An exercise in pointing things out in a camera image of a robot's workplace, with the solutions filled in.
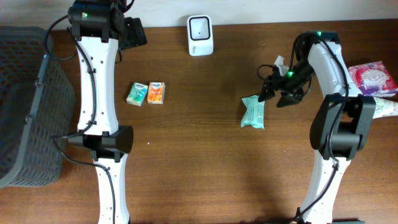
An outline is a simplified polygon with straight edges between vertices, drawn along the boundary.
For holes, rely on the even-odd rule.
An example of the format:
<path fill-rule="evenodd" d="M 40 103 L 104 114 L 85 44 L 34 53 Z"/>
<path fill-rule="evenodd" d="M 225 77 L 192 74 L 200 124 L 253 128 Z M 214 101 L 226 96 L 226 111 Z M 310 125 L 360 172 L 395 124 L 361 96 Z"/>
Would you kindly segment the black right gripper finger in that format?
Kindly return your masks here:
<path fill-rule="evenodd" d="M 263 84 L 258 102 L 264 102 L 275 97 L 275 90 L 270 84 Z"/>
<path fill-rule="evenodd" d="M 285 106 L 292 106 L 299 104 L 302 101 L 301 95 L 293 95 L 290 93 L 281 93 L 281 98 L 277 102 L 278 108 L 283 108 Z"/>

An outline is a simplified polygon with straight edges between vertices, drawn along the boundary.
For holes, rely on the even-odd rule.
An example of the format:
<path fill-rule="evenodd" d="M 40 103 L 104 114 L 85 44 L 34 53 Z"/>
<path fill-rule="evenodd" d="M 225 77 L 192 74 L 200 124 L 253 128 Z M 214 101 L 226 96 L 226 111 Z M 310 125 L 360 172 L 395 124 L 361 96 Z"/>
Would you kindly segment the teal toilet tissue pack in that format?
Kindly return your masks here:
<path fill-rule="evenodd" d="M 251 126 L 256 129 L 264 129 L 265 103 L 259 102 L 259 96 L 253 95 L 241 99 L 246 112 L 241 120 L 241 127 Z"/>

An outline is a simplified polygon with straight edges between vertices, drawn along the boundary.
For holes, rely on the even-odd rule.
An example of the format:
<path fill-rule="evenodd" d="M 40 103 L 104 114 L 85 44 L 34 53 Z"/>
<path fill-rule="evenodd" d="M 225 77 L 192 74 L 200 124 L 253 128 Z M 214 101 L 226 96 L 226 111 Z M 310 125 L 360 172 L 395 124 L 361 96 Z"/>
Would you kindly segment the green Kleenex tissue pack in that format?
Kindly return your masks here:
<path fill-rule="evenodd" d="M 126 98 L 126 102 L 131 105 L 141 106 L 145 100 L 147 92 L 148 92 L 147 85 L 134 82 Z"/>

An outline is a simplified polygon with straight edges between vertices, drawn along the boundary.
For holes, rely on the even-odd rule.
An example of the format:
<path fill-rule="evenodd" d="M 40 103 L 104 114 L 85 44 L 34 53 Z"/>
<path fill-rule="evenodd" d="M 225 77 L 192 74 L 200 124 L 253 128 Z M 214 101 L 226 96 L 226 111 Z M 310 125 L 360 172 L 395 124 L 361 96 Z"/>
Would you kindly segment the orange Kleenex tissue pack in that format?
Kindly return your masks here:
<path fill-rule="evenodd" d="M 165 83 L 150 82 L 147 94 L 147 101 L 150 104 L 162 104 L 164 102 Z"/>

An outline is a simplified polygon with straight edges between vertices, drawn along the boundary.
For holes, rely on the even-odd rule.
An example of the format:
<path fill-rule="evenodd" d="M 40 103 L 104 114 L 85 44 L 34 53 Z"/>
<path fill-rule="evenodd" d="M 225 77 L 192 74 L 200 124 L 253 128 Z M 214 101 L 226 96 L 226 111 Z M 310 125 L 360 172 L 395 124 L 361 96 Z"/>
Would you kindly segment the red purple tissue pack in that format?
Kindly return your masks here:
<path fill-rule="evenodd" d="M 348 71 L 363 95 L 392 97 L 397 94 L 397 85 L 381 61 L 355 65 Z"/>

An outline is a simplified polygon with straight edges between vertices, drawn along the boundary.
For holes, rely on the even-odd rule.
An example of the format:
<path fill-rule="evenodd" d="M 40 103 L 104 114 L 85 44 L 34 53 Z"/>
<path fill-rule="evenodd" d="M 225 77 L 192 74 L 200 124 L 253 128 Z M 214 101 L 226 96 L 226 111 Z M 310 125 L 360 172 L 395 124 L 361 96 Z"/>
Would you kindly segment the white leaf-pattern tissue pack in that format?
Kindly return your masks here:
<path fill-rule="evenodd" d="M 398 103 L 385 100 L 383 98 L 374 97 L 376 102 L 376 109 L 373 115 L 373 118 L 381 118 L 388 116 L 397 116 L 398 115 Z"/>

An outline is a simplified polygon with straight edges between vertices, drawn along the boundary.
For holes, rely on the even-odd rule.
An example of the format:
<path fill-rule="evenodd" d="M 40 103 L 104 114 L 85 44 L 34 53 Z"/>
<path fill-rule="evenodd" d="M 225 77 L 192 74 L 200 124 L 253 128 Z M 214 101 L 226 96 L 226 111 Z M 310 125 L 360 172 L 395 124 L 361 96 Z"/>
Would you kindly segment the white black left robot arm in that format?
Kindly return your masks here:
<path fill-rule="evenodd" d="M 68 30 L 80 60 L 81 109 L 69 144 L 87 149 L 96 169 L 99 223 L 130 223 L 125 170 L 132 149 L 132 126 L 121 125 L 114 102 L 114 69 L 126 48 L 146 44 L 140 19 L 125 17 L 127 1 L 75 1 Z"/>

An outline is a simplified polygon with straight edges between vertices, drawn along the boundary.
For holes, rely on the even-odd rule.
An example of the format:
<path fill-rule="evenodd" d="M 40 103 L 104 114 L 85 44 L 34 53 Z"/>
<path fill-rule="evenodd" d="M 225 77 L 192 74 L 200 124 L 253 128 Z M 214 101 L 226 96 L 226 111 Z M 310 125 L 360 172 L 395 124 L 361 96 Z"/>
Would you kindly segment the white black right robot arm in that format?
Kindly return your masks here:
<path fill-rule="evenodd" d="M 343 175 L 364 147 L 376 101 L 354 84 L 344 63 L 336 32 L 307 31 L 292 47 L 289 66 L 273 64 L 264 77 L 258 100 L 277 91 L 277 107 L 296 105 L 307 95 L 304 85 L 317 78 L 323 101 L 310 127 L 315 161 L 306 197 L 291 223 L 332 223 L 332 212 Z"/>

